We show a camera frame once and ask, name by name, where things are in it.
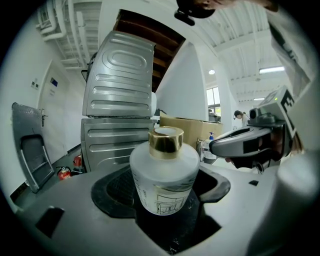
camera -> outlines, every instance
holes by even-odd
[[[187,23],[189,26],[194,26],[196,24],[193,18],[189,17],[180,9],[175,12],[174,17],[184,23]]]

door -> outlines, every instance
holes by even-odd
[[[43,140],[51,163],[67,154],[65,106],[69,81],[51,63],[40,94],[39,109],[44,109]]]

fluorescent light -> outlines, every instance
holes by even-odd
[[[259,74],[265,74],[265,73],[272,73],[272,72],[279,72],[284,71],[285,68],[283,66],[276,66],[276,67],[269,67],[269,68],[261,68],[259,70]]]

gold bottle cap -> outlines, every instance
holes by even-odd
[[[159,159],[174,159],[182,147],[184,131],[180,128],[161,126],[149,132],[149,152]]]

wooden ceiling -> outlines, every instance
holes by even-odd
[[[164,24],[128,10],[120,11],[114,30],[155,43],[152,91],[156,92],[168,67],[186,39]]]

